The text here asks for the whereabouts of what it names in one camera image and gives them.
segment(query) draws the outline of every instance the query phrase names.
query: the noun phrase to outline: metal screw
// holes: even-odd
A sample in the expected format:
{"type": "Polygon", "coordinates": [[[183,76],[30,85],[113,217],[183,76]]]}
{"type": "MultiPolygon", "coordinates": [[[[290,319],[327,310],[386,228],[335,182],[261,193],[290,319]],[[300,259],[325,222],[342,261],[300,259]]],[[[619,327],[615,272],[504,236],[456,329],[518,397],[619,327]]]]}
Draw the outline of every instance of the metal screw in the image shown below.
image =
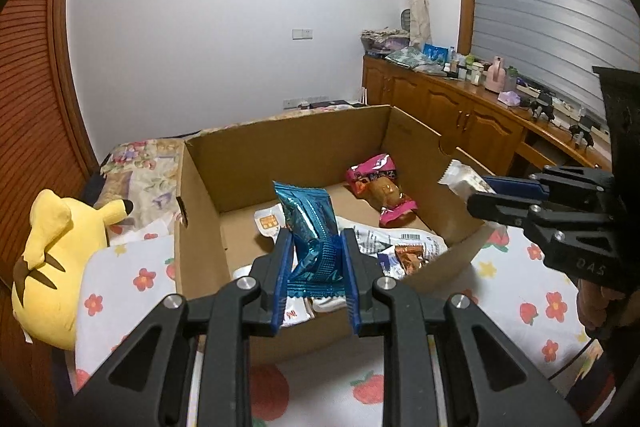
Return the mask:
{"type": "Polygon", "coordinates": [[[246,275],[245,277],[241,277],[236,281],[236,285],[241,290],[250,290],[256,285],[256,280],[253,277],[249,277],[246,275]]]}
{"type": "Polygon", "coordinates": [[[171,295],[167,295],[163,300],[162,304],[164,304],[165,308],[169,308],[170,310],[178,309],[182,306],[182,296],[177,293],[173,293],[171,295]]]}
{"type": "Polygon", "coordinates": [[[469,304],[471,304],[471,300],[466,295],[462,295],[462,293],[457,293],[452,296],[451,304],[453,304],[453,306],[455,308],[458,308],[459,310],[465,310],[469,308],[469,304]]]}
{"type": "Polygon", "coordinates": [[[393,277],[381,277],[376,281],[378,288],[383,290],[392,290],[396,287],[396,280],[393,277]]]}

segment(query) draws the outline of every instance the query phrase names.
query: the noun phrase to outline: pink bottle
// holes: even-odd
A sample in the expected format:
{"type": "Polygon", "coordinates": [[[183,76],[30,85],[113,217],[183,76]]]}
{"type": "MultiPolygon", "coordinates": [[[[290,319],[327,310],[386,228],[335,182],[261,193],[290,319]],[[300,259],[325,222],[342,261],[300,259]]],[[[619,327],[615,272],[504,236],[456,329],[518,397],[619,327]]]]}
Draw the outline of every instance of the pink bottle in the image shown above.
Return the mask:
{"type": "Polygon", "coordinates": [[[484,89],[500,93],[504,89],[505,77],[506,73],[502,67],[502,59],[494,57],[493,65],[489,66],[489,70],[486,72],[484,89]]]}

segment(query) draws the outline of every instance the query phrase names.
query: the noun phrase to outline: bed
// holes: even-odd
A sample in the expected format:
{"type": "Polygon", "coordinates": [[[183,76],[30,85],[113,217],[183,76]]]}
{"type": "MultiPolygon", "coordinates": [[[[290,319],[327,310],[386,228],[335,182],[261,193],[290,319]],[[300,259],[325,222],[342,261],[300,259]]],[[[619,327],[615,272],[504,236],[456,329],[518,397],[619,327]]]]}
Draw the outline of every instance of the bed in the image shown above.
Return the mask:
{"type": "MultiPolygon", "coordinates": [[[[273,118],[290,118],[306,111],[273,118]]],[[[171,236],[180,219],[175,187],[181,140],[120,145],[101,167],[105,182],[95,206],[127,198],[134,202],[134,211],[110,227],[110,247],[94,255],[85,271],[72,378],[75,391],[138,321],[164,295],[175,291],[171,236]]],[[[540,248],[521,230],[496,231],[472,265],[437,295],[447,298],[452,293],[466,294],[550,377],[586,345],[588,337],[575,310],[575,285],[564,274],[546,269],[542,259],[540,248]]],[[[345,339],[306,357],[252,368],[254,425],[379,424],[381,342],[345,339]]],[[[552,382],[559,392],[566,394],[581,367],[600,352],[594,343],[555,377],[552,382]]],[[[196,418],[200,362],[198,357],[188,425],[194,425],[196,418]]]]}

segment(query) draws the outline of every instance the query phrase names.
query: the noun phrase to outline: wooden desk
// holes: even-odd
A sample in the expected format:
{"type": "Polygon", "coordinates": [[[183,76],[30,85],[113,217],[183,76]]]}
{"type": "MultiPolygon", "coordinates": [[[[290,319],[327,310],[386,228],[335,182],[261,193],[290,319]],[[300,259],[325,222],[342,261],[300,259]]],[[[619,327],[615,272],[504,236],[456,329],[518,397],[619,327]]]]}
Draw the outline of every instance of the wooden desk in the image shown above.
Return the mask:
{"type": "Polygon", "coordinates": [[[386,60],[364,57],[362,85],[371,105],[395,105],[436,130],[447,152],[460,147],[498,175],[517,175],[525,163],[580,165],[611,170],[592,148],[577,148],[569,131],[523,108],[509,108],[482,86],[415,73],[386,60]]]}

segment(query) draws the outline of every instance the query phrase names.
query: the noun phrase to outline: light switch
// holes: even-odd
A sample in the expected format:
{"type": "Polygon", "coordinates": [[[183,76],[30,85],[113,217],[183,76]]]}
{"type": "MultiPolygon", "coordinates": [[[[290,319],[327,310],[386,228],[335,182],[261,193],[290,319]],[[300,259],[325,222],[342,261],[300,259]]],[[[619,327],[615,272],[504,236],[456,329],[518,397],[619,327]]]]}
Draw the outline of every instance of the light switch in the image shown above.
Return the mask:
{"type": "Polygon", "coordinates": [[[291,30],[291,38],[295,41],[310,40],[314,38],[313,30],[291,30]]]}

